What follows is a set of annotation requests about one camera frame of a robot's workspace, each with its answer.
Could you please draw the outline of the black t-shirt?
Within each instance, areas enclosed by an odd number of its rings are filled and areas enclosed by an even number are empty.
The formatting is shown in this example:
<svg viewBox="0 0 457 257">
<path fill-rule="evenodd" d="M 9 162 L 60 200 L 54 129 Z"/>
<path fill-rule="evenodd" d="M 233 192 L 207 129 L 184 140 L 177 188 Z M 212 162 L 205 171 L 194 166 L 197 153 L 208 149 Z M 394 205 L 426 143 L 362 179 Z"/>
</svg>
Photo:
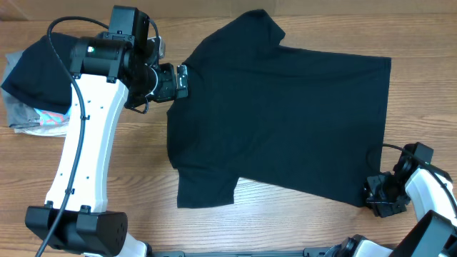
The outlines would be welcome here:
<svg viewBox="0 0 457 257">
<path fill-rule="evenodd" d="M 167 113 L 178 207 L 232 204 L 240 178 L 364 205 L 391 60 L 290 48 L 284 36 L 264 10 L 247 11 L 185 61 L 189 94 Z"/>
</svg>

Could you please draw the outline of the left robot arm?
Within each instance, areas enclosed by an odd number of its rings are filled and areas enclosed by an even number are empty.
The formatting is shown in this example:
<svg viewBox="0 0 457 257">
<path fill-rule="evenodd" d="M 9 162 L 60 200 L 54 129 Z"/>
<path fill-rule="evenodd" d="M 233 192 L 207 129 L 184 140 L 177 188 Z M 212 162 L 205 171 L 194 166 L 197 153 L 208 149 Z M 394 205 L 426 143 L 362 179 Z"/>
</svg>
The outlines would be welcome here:
<svg viewBox="0 0 457 257">
<path fill-rule="evenodd" d="M 26 227 L 51 247 L 82 256 L 152 254 L 128 231 L 123 212 L 109 211 L 107 177 L 121 112 L 144 114 L 149 103 L 185 98 L 188 69 L 163 63 L 155 22 L 135 7 L 115 6 L 97 37 L 82 37 L 64 73 L 71 81 L 69 127 L 43 206 L 30 206 Z"/>
</svg>

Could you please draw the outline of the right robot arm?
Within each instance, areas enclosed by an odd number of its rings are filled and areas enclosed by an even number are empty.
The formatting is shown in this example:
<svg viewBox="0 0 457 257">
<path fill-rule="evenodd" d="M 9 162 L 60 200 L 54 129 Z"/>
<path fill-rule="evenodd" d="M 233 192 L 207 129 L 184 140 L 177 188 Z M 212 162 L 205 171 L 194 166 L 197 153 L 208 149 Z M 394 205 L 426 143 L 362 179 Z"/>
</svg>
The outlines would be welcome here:
<svg viewBox="0 0 457 257">
<path fill-rule="evenodd" d="M 411 203 L 417 224 L 393 249 L 355 235 L 329 248 L 324 256 L 455 256 L 456 197 L 452 178 L 431 164 L 433 149 L 422 143 L 383 146 L 399 150 L 401 155 L 391 173 L 366 179 L 365 206 L 375 216 L 386 218 L 403 213 Z"/>
</svg>

